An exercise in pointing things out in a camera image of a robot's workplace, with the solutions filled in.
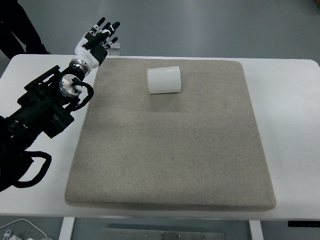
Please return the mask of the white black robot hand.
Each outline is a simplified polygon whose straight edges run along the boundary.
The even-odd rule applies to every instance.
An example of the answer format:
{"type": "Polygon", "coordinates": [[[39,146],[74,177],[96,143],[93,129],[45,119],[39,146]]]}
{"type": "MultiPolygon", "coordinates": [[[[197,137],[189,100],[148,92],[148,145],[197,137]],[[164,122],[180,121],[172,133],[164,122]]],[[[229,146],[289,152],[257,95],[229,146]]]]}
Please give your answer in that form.
{"type": "Polygon", "coordinates": [[[100,66],[118,40],[114,34],[119,26],[120,22],[106,22],[102,17],[78,42],[72,60],[82,64],[87,73],[100,66]]]}

